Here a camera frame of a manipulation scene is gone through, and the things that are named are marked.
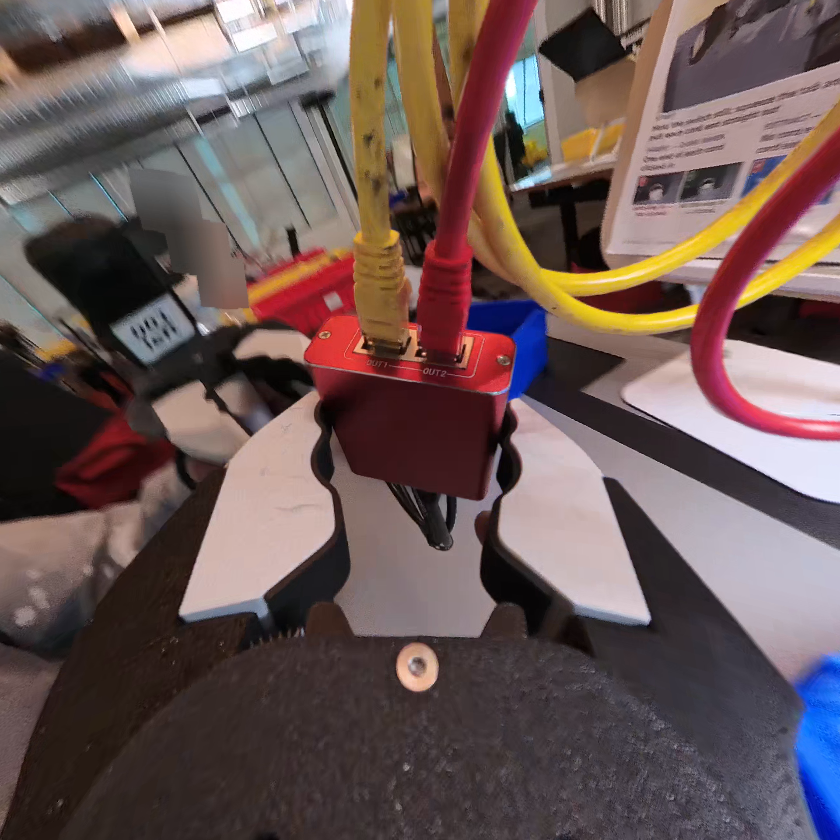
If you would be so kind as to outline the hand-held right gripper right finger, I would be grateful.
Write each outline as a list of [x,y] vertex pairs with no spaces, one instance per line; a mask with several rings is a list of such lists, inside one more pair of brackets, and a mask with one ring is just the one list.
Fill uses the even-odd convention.
[[499,458],[501,494],[484,548],[573,615],[648,625],[651,614],[605,478],[563,430],[521,398]]

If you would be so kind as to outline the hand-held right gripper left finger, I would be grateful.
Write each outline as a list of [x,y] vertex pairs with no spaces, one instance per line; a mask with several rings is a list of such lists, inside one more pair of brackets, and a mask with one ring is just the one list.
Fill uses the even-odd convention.
[[334,600],[351,559],[331,440],[311,392],[232,458],[179,607],[185,623],[253,614],[304,624]]

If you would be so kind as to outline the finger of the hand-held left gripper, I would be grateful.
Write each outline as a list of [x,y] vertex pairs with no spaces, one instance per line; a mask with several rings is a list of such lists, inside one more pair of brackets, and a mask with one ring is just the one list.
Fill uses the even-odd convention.
[[184,455],[227,463],[272,412],[246,377],[229,377],[210,392],[192,381],[152,402],[170,442]]
[[238,342],[234,357],[244,361],[265,356],[271,360],[289,359],[303,363],[310,341],[309,337],[296,330],[257,327]]

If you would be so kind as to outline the red ethernet splitter box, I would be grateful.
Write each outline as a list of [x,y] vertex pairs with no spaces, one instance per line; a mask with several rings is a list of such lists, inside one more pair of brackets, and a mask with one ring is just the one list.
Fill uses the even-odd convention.
[[358,476],[478,501],[488,490],[516,358],[504,334],[467,330],[459,356],[430,360],[416,325],[376,351],[352,314],[331,316],[304,360]]

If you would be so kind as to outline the blue plastic bin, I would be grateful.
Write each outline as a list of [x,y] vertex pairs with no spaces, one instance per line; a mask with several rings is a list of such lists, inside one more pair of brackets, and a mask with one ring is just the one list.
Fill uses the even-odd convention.
[[839,653],[821,658],[795,685],[803,704],[796,756],[815,833],[839,838]]
[[467,327],[507,336],[516,344],[508,394],[510,401],[521,397],[546,370],[549,363],[547,316],[538,303],[525,299],[473,302]]

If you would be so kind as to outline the red storage crate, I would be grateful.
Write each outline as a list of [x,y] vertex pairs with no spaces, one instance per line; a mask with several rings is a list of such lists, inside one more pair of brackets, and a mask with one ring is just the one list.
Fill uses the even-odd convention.
[[333,315],[354,314],[354,256],[314,248],[270,267],[248,287],[250,322],[281,322],[312,337]]

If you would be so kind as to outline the red bag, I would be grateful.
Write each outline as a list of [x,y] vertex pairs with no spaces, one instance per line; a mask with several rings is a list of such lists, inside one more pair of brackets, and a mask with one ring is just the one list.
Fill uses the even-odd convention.
[[112,416],[91,441],[56,473],[55,487],[85,509],[97,510],[135,498],[144,481],[175,458],[166,438],[149,438]]

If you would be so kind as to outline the black tape strip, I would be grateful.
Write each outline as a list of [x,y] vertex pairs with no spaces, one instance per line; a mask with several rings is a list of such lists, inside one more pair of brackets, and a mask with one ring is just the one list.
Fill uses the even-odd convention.
[[548,362],[526,396],[772,519],[839,548],[838,505],[815,500],[646,415],[605,402],[583,389],[624,359],[547,338]]

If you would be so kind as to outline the black office chair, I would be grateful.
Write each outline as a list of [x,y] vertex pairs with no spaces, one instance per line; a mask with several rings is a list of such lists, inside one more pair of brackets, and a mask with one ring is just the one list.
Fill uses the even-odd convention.
[[2,322],[1,521],[97,510],[57,485],[60,471],[82,454],[112,415],[61,385],[37,376],[25,337]]

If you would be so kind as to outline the person's torso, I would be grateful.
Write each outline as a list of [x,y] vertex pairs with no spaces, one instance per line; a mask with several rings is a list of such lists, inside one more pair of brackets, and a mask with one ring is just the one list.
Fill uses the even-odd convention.
[[2,643],[62,656],[121,573],[194,492],[202,469],[177,451],[143,480],[134,500],[2,524]]

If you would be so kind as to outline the red storage tote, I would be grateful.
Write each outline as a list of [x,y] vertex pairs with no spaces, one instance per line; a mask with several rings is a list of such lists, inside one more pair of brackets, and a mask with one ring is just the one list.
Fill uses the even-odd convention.
[[582,303],[606,312],[648,314],[659,311],[665,302],[662,284],[649,281],[643,285],[599,296],[579,297]]

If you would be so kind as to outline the background wooden desk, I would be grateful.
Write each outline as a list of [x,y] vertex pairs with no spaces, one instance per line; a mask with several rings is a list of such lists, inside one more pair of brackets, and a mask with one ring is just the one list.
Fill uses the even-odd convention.
[[617,153],[611,152],[584,161],[544,166],[508,188],[510,196],[526,196],[531,207],[559,208],[567,266],[575,264],[579,255],[576,208],[606,200],[616,163]]

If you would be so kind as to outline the yellow storage box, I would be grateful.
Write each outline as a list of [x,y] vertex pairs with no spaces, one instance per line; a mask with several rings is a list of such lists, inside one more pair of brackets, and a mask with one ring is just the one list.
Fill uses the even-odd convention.
[[588,128],[561,141],[563,163],[578,164],[613,154],[621,143],[625,130],[624,119]]

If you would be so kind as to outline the instruction sheet board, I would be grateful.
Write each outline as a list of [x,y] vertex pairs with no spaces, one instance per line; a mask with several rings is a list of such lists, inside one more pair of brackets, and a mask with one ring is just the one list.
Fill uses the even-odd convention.
[[838,1],[662,2],[637,56],[602,224],[658,256],[763,184],[838,104]]

